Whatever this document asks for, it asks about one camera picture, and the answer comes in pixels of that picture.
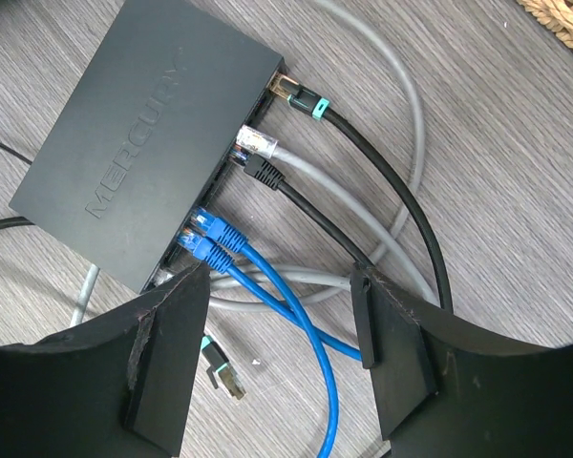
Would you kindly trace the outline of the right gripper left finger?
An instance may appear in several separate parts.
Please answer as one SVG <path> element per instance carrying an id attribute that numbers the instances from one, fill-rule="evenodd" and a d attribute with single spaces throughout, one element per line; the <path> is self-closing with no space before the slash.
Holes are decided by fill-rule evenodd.
<path id="1" fill-rule="evenodd" d="M 197 264 L 83 324 L 0 346 L 0 457 L 176 457 L 209 304 Z"/>

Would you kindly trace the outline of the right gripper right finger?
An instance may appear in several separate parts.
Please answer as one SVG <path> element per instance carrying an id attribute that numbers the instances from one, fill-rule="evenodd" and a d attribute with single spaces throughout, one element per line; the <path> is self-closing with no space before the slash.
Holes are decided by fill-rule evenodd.
<path id="1" fill-rule="evenodd" d="M 392 457 L 573 457 L 573 343 L 469 323 L 356 265 L 362 365 Z"/>

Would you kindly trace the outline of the black network switch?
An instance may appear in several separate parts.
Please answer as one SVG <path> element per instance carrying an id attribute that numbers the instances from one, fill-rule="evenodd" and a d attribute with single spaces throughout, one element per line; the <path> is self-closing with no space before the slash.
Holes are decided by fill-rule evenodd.
<path id="1" fill-rule="evenodd" d="M 144 291 L 283 57 L 187 1 L 127 1 L 11 209 Z"/>

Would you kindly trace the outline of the wicker basket with liner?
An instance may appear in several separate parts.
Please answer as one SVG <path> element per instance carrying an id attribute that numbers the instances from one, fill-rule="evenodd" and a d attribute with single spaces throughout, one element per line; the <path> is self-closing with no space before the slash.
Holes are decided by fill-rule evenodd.
<path id="1" fill-rule="evenodd" d="M 573 51 L 573 0 L 518 0 L 518 3 Z"/>

